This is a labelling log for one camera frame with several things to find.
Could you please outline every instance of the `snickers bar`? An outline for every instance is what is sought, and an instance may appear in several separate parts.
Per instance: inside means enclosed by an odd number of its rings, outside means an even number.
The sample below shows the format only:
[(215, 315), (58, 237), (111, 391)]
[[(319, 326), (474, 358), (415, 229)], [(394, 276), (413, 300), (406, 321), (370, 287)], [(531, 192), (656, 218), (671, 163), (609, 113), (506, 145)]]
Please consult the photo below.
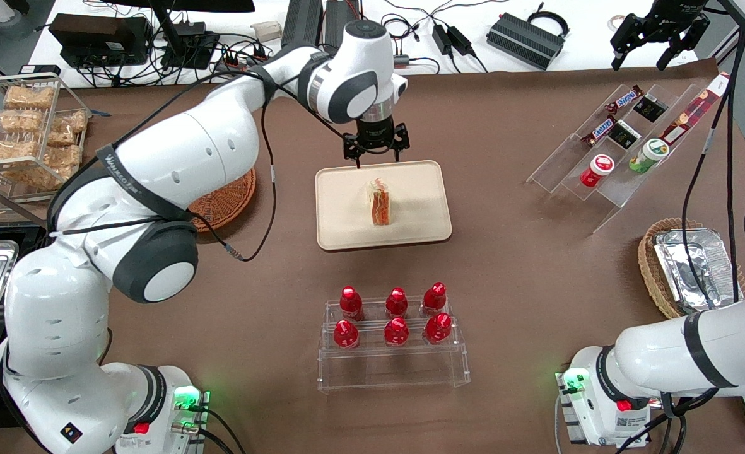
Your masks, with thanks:
[(586, 135), (580, 140), (585, 142), (587, 146), (593, 147), (597, 144), (599, 139), (602, 139), (614, 126), (616, 126), (616, 119), (613, 115), (608, 115), (607, 120), (600, 124), (600, 126), (597, 126), (597, 129), (594, 129), (594, 131), (589, 133), (589, 135)]
[(618, 98), (618, 100), (613, 101), (610, 104), (605, 105), (605, 110), (611, 113), (619, 112), (619, 110), (622, 107), (627, 106), (631, 103), (632, 100), (635, 100), (636, 98), (643, 96), (644, 91), (638, 88), (638, 85), (634, 85), (633, 89), (630, 90), (630, 92), (627, 93), (627, 95), (624, 95), (621, 98)]

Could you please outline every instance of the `robotic arm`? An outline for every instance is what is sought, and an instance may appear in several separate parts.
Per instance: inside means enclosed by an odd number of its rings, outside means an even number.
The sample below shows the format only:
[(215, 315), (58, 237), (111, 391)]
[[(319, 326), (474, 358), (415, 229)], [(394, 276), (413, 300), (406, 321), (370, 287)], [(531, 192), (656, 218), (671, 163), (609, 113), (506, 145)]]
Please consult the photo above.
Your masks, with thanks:
[(98, 150), (103, 166), (62, 187), (47, 213), (55, 242), (11, 271), (0, 345), (3, 396), (47, 451), (185, 452), (196, 434), (188, 407), (202, 393), (184, 371), (98, 367), (108, 291), (153, 303), (193, 279), (196, 230), (185, 209), (252, 168), (259, 151), (252, 112), (285, 96), (277, 85), (290, 81), (286, 88), (326, 121), (357, 120), (352, 144), (360, 151), (406, 148), (405, 127), (398, 132), (390, 115), (407, 83), (393, 68), (386, 30), (350, 23), (334, 58), (292, 44), (249, 69), (261, 80), (229, 81), (193, 109)]

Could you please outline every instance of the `beige tray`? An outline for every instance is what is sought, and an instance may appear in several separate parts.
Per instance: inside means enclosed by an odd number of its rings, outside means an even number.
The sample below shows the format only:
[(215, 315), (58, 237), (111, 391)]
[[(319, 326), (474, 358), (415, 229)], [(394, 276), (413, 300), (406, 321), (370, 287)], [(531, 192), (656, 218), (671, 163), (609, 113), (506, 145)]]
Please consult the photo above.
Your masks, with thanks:
[[(389, 186), (392, 224), (372, 224), (367, 184)], [(317, 184), (317, 242), (324, 250), (440, 242), (450, 238), (442, 169), (434, 161), (322, 169)]]

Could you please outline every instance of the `computer monitor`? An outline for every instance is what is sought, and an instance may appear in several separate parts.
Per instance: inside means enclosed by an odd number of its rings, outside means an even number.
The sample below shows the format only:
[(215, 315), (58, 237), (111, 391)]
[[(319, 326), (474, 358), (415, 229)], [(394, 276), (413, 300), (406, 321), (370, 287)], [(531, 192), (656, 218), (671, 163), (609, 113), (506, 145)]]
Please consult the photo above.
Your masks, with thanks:
[(220, 35), (205, 31), (203, 34), (180, 37), (168, 11), (199, 11), (212, 13), (254, 12), (252, 0), (109, 0), (110, 3), (135, 8), (151, 8), (168, 41), (162, 55), (162, 66), (207, 69)]

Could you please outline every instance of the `green indicator light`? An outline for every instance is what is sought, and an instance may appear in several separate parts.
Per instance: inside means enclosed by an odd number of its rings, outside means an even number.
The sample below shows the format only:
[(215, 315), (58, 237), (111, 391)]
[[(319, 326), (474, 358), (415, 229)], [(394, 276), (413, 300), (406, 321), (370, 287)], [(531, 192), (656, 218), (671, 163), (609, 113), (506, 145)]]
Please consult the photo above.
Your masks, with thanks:
[(176, 388), (173, 393), (173, 402), (177, 407), (187, 410), (191, 405), (197, 405), (199, 403), (199, 397), (201, 393), (194, 386), (182, 386)]

